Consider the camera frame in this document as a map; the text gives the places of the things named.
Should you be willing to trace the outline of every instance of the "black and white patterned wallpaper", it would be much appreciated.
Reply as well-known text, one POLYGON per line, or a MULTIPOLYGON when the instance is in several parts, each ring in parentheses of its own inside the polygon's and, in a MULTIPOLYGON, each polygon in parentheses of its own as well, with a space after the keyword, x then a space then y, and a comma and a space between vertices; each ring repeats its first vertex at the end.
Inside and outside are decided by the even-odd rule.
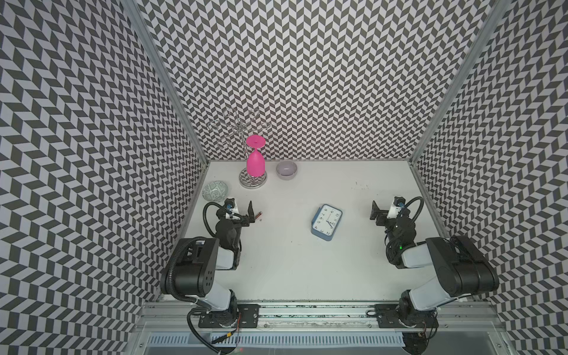
POLYGON ((138 0, 210 159, 409 157, 492 2, 138 0))
POLYGON ((451 233, 497 267, 521 354, 568 346, 568 3, 514 1, 418 161, 451 233))
POLYGON ((117 0, 0 14, 0 353, 118 354, 198 160, 117 0))

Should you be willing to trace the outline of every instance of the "ceramic bowl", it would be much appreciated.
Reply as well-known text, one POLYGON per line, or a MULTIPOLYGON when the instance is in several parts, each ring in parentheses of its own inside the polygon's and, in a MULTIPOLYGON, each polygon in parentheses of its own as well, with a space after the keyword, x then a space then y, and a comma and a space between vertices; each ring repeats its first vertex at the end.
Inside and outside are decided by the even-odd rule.
POLYGON ((291 160, 284 160, 276 166, 276 175, 282 180, 292 180, 298 172, 298 166, 291 160))
POLYGON ((205 185, 201 196, 209 202, 222 201, 227 197, 229 187, 223 181, 213 181, 205 185))

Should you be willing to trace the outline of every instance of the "blue alarm clock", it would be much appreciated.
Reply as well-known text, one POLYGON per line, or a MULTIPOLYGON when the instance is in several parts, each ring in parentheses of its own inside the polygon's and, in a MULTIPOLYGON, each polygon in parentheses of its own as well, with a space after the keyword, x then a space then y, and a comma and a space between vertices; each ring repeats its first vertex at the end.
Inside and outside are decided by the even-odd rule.
POLYGON ((314 219, 312 219, 312 234, 323 240, 330 241, 342 215, 343 212, 339 208, 324 204, 319 208, 314 219))

